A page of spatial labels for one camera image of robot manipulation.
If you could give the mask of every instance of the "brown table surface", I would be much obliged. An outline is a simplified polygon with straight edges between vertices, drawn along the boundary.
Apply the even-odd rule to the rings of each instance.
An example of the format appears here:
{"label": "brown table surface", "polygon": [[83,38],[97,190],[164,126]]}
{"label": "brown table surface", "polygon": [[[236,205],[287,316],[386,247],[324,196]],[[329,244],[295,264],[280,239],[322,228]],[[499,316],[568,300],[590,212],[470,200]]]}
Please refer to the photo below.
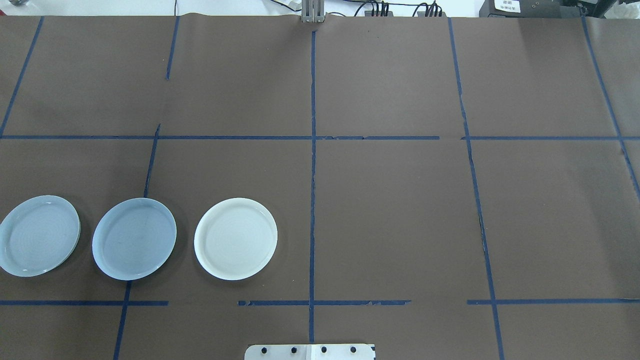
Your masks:
{"label": "brown table surface", "polygon": [[[240,360],[310,342],[394,360],[640,358],[638,33],[0,17],[0,218],[52,194],[82,225],[58,268],[0,271],[0,358]],[[176,246],[117,281],[93,230],[148,170]],[[237,282],[193,251],[200,217],[232,197],[278,224],[269,265]]]}

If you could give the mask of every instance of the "white plate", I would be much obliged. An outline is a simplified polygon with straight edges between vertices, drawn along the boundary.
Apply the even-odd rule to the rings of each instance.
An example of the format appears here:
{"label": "white plate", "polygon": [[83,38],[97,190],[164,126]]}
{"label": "white plate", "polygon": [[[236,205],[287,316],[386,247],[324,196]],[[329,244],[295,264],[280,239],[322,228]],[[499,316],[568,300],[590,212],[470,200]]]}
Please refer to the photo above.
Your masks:
{"label": "white plate", "polygon": [[209,209],[196,228],[196,257],[211,275],[241,280],[262,270],[273,256],[278,229],[262,204],[241,197]]}

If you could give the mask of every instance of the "plate rim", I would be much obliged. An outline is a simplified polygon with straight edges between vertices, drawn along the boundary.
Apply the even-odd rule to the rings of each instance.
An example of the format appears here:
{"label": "plate rim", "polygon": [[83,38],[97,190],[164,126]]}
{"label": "plate rim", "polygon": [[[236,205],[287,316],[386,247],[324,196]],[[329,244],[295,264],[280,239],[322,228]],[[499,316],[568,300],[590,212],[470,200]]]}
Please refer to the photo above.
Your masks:
{"label": "plate rim", "polygon": [[[273,248],[269,250],[269,255],[265,257],[265,260],[263,261],[263,263],[261,263],[259,266],[256,267],[256,271],[255,272],[253,272],[250,275],[243,276],[243,277],[221,276],[221,274],[215,272],[213,269],[210,269],[208,266],[205,265],[204,259],[207,259],[207,258],[198,249],[199,245],[203,242],[201,234],[204,232],[204,230],[202,228],[204,226],[203,225],[204,221],[208,220],[212,216],[211,213],[216,210],[216,207],[220,207],[223,204],[228,204],[229,202],[238,202],[240,204],[248,202],[249,204],[257,205],[257,207],[259,209],[263,209],[264,211],[266,211],[266,214],[268,214],[268,220],[269,220],[269,222],[271,222],[273,224],[273,229],[274,229],[274,231],[273,231],[273,236],[275,238],[274,242],[273,242],[274,245],[273,245]],[[193,235],[193,250],[194,250],[194,252],[196,254],[196,258],[197,258],[198,262],[200,263],[200,266],[207,273],[212,275],[213,277],[216,277],[216,278],[221,279],[221,280],[226,280],[226,281],[244,280],[244,279],[248,279],[249,277],[254,276],[255,274],[259,273],[271,261],[271,258],[273,258],[273,254],[275,254],[275,250],[276,250],[277,247],[278,247],[278,224],[276,223],[275,218],[273,217],[273,214],[269,211],[269,209],[267,209],[266,206],[262,205],[261,203],[257,202],[256,200],[249,199],[249,198],[246,198],[246,197],[233,197],[233,198],[230,198],[230,199],[222,200],[222,201],[218,202],[217,204],[215,204],[214,206],[211,206],[204,213],[204,215],[202,215],[202,217],[200,218],[200,221],[198,221],[198,225],[196,226],[196,231],[195,231],[195,233]]]}
{"label": "plate rim", "polygon": [[[77,226],[76,226],[76,229],[77,229],[76,233],[77,234],[75,234],[75,236],[74,236],[75,240],[73,241],[73,246],[69,247],[69,250],[66,253],[66,255],[63,258],[61,257],[60,261],[58,261],[57,264],[55,264],[54,266],[52,266],[49,269],[39,270],[37,273],[35,273],[33,275],[18,274],[16,272],[8,270],[6,268],[7,262],[4,261],[4,252],[3,252],[3,255],[0,256],[0,267],[5,272],[8,272],[11,275],[14,275],[14,276],[17,276],[17,277],[34,277],[34,276],[38,276],[38,275],[42,275],[42,274],[46,274],[47,272],[50,272],[51,270],[53,270],[53,269],[59,267],[60,265],[62,265],[69,258],[69,256],[71,256],[71,254],[73,254],[74,250],[77,247],[78,241],[80,240],[80,233],[82,231],[82,225],[80,224],[80,216],[78,215],[77,209],[67,199],[65,199],[63,197],[60,197],[60,196],[57,196],[57,195],[38,195],[38,196],[32,197],[30,199],[27,199],[27,200],[21,202],[20,204],[15,206],[9,212],[9,214],[7,214],[5,216],[4,220],[0,223],[0,229],[3,228],[4,226],[7,226],[7,223],[6,223],[7,220],[9,220],[10,222],[15,221],[15,219],[13,219],[13,218],[18,216],[18,212],[20,211],[20,208],[26,207],[31,202],[39,202],[40,200],[43,200],[43,198],[54,199],[55,201],[58,202],[58,204],[62,204],[65,207],[65,209],[68,210],[68,212],[66,212],[66,211],[65,212],[68,215],[71,215],[72,220],[75,220],[74,223],[77,224]],[[2,237],[2,233],[0,233],[0,243],[4,243],[4,238]]]}
{"label": "plate rim", "polygon": [[[142,275],[138,276],[134,276],[134,277],[125,277],[124,279],[121,279],[119,277],[114,276],[113,274],[111,274],[110,272],[105,270],[105,267],[103,267],[104,265],[104,253],[102,251],[98,251],[98,244],[103,243],[104,241],[104,237],[103,236],[98,236],[98,230],[102,229],[103,227],[107,226],[108,223],[103,222],[103,220],[107,217],[107,215],[109,213],[111,213],[112,211],[114,211],[115,209],[117,209],[120,206],[123,206],[123,204],[128,203],[128,202],[133,202],[133,201],[142,201],[142,202],[148,202],[151,204],[158,204],[162,207],[162,209],[164,211],[166,211],[170,216],[171,216],[171,225],[173,228],[173,232],[174,235],[173,237],[173,241],[172,241],[172,245],[171,245],[171,250],[168,252],[168,255],[166,258],[164,258],[160,264],[158,265],[157,268],[149,271],[149,272],[143,272]],[[171,210],[169,210],[169,208],[167,208],[162,202],[159,202],[158,200],[155,199],[151,199],[149,197],[134,197],[131,199],[127,199],[124,200],[122,202],[119,202],[118,204],[114,205],[111,209],[109,209],[103,216],[102,218],[100,218],[100,221],[98,221],[98,225],[95,226],[95,230],[93,231],[93,236],[92,236],[92,241],[91,241],[91,250],[92,250],[92,254],[93,254],[93,261],[95,262],[95,264],[98,266],[98,268],[102,271],[103,274],[114,278],[116,280],[121,280],[121,281],[132,281],[132,280],[137,280],[137,279],[142,279],[143,277],[149,276],[151,274],[153,274],[156,270],[160,269],[164,263],[169,259],[169,257],[171,256],[171,254],[173,253],[173,250],[175,248],[175,242],[177,240],[177,225],[175,222],[175,217],[173,216],[173,213],[171,212]]]}

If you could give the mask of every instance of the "grid line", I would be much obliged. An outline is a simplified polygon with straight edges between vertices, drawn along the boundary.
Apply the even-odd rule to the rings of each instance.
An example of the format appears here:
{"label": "grid line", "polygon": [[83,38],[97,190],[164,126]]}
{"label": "grid line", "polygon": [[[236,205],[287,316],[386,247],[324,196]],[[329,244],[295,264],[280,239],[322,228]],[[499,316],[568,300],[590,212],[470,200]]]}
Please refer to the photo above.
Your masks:
{"label": "grid line", "polygon": [[[152,135],[4,135],[6,140],[153,140]],[[306,135],[161,135],[158,140],[311,140]],[[439,136],[316,136],[316,140],[440,140]]]}
{"label": "grid line", "polygon": [[600,89],[602,90],[602,95],[604,95],[605,102],[607,104],[607,109],[609,110],[609,115],[611,116],[611,122],[613,123],[613,127],[616,130],[616,135],[618,135],[618,141],[620,142],[620,147],[622,148],[622,154],[625,157],[625,163],[627,164],[627,170],[629,171],[629,175],[631,176],[631,181],[633,182],[634,190],[636,191],[636,197],[640,200],[640,188],[638,187],[638,180],[636,178],[636,173],[634,172],[634,168],[631,165],[631,160],[629,159],[629,154],[627,152],[627,146],[625,145],[625,141],[622,138],[622,133],[620,132],[620,126],[618,125],[618,119],[616,118],[615,112],[613,112],[613,107],[611,106],[611,100],[609,98],[609,93],[607,92],[607,87],[604,85],[604,81],[602,80],[602,74],[600,73],[600,67],[598,66],[598,60],[596,59],[596,55],[593,52],[593,46],[591,45],[591,37],[589,36],[589,29],[587,27],[587,20],[584,17],[584,14],[580,17],[582,21],[582,30],[584,30],[584,38],[587,42],[587,48],[589,49],[589,55],[591,55],[591,62],[593,62],[593,68],[596,72],[596,76],[598,78],[598,82],[600,83]]}
{"label": "grid line", "polygon": [[469,167],[471,169],[471,180],[474,185],[474,195],[476,197],[476,209],[478,214],[478,221],[480,225],[480,234],[482,237],[482,245],[484,250],[484,265],[486,268],[486,278],[489,284],[489,295],[491,296],[492,313],[493,313],[493,326],[495,327],[495,338],[498,344],[498,356],[500,360],[504,360],[504,349],[502,346],[502,333],[500,331],[500,319],[498,316],[498,307],[495,304],[495,288],[493,287],[493,275],[491,271],[491,260],[489,258],[489,246],[486,243],[486,229],[484,227],[484,218],[482,214],[482,204],[480,203],[480,191],[478,190],[478,182],[476,177],[476,166],[474,165],[474,158],[471,148],[471,134],[469,133],[469,126],[467,123],[467,111],[465,110],[465,104],[462,101],[462,82],[460,80],[460,67],[458,66],[458,54],[456,52],[456,40],[453,33],[453,23],[451,18],[448,17],[449,23],[449,37],[451,38],[451,52],[453,54],[453,65],[456,72],[456,82],[458,85],[458,98],[460,100],[460,112],[462,114],[463,125],[465,128],[465,139],[467,143],[467,154],[469,158]]}
{"label": "grid line", "polygon": [[640,299],[496,299],[467,300],[467,305],[640,304]]}
{"label": "grid line", "polygon": [[13,108],[13,103],[15,102],[16,96],[18,96],[18,91],[20,90],[20,84],[22,84],[22,78],[24,77],[24,73],[27,71],[27,65],[29,65],[31,54],[33,54],[33,49],[36,47],[36,43],[38,42],[38,36],[40,36],[40,29],[42,29],[43,22],[44,22],[44,16],[41,16],[40,21],[38,22],[38,27],[36,28],[36,32],[33,34],[33,39],[31,40],[31,46],[29,47],[27,56],[24,59],[24,63],[22,64],[22,70],[20,70],[20,75],[18,75],[18,81],[15,83],[15,87],[13,88],[13,93],[11,94],[9,105],[7,106],[6,112],[4,113],[4,119],[2,121],[2,125],[0,126],[0,137],[2,137],[2,135],[4,134],[6,123],[9,121],[9,115],[11,115],[11,109]]}
{"label": "grid line", "polygon": [[[403,306],[411,300],[314,300],[314,306]],[[308,306],[308,300],[249,300],[238,306]]]}
{"label": "grid line", "polygon": [[173,25],[173,38],[171,40],[171,50],[169,51],[169,60],[166,64],[166,75],[165,78],[169,80],[171,77],[171,66],[173,65],[173,54],[175,52],[175,41],[178,37],[178,26],[180,26],[180,17],[175,17],[175,25]]}
{"label": "grid line", "polygon": [[311,212],[309,246],[309,343],[315,342],[316,279],[316,31],[311,32]]}
{"label": "grid line", "polygon": [[[122,306],[119,300],[0,300],[0,306]],[[168,301],[129,301],[129,306],[168,306]]]}

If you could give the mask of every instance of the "plate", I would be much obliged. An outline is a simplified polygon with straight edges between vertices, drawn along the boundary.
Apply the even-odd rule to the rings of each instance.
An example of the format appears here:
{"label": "plate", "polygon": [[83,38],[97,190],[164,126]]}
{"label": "plate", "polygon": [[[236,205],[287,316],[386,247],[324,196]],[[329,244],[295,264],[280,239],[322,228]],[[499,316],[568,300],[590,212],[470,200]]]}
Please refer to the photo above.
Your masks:
{"label": "plate", "polygon": [[0,266],[31,277],[62,264],[76,248],[80,219],[73,205],[54,195],[29,199],[0,224]]}
{"label": "plate", "polygon": [[169,258],[176,234],[175,219],[166,206],[143,197],[129,199],[111,208],[98,223],[93,258],[114,279],[140,279]]}
{"label": "plate", "polygon": [[277,243],[278,229],[269,210],[241,197],[209,209],[193,240],[202,267],[223,280],[255,275],[269,263]]}

